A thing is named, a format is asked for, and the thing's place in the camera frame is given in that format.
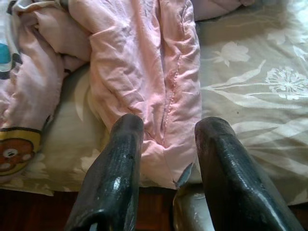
wooden floor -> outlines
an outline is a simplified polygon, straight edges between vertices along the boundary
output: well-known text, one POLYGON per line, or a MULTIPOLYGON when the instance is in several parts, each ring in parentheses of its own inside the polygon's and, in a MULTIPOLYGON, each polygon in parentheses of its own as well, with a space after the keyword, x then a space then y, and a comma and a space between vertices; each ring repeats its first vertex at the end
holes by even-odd
MULTIPOLYGON (((175 191, 141 190, 137 216, 139 231, 171 231, 170 209, 175 191)), ((0 231, 62 231, 77 193, 54 197, 0 190, 0 231)), ((292 211, 308 229, 308 204, 292 211)))

cartoon bear print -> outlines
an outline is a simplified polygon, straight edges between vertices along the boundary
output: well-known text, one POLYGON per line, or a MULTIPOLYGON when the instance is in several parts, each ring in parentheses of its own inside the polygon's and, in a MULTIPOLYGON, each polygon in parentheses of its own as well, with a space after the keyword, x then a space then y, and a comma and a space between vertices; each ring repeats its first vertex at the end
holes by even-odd
POLYGON ((0 172, 11 170, 33 156, 33 144, 30 141, 20 138, 3 140, 0 142, 0 172))

pink blanket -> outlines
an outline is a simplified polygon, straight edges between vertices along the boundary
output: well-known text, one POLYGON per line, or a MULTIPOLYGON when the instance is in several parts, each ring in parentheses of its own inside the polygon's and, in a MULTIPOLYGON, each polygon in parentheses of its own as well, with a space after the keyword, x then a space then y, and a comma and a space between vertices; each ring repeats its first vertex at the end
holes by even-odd
POLYGON ((144 121, 141 175, 162 187, 183 184, 196 158, 194 125, 201 119, 192 3, 13 2, 6 11, 12 69, 0 76, 0 181, 39 150, 64 77, 90 61, 95 107, 108 129, 126 113, 144 121))

bed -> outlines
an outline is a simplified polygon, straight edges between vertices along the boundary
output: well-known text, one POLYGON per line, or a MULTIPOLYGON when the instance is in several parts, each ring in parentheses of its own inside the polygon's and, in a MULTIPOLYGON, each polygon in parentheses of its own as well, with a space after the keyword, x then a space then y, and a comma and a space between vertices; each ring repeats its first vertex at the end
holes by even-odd
MULTIPOLYGON (((264 0, 196 24, 202 117, 231 124, 289 205, 308 201, 307 15, 305 0, 264 0)), ((46 195, 78 191, 108 138, 85 65, 65 80, 41 151, 0 187, 46 195)), ((141 186, 157 186, 141 179, 141 186)), ((198 163, 189 182, 201 182, 198 163)))

teddy bear face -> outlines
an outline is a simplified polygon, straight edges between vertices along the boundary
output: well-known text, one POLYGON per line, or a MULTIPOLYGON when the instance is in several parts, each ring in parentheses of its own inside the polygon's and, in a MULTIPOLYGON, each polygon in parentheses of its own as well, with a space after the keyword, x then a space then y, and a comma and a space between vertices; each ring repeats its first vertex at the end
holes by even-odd
POLYGON ((0 142, 0 172, 8 171, 34 156, 30 141, 12 138, 0 142))

